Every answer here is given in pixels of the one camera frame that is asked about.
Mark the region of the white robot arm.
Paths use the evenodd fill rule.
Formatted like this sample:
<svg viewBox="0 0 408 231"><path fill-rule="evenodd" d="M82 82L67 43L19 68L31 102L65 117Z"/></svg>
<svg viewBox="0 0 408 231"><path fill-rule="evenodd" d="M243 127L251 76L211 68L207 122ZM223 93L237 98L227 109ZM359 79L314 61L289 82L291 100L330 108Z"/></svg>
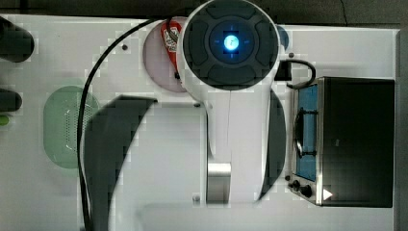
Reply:
<svg viewBox="0 0 408 231"><path fill-rule="evenodd" d="M248 0L209 0L187 18L177 47L183 87L207 117L205 201L252 203L268 158L272 83L284 47Z"/></svg>

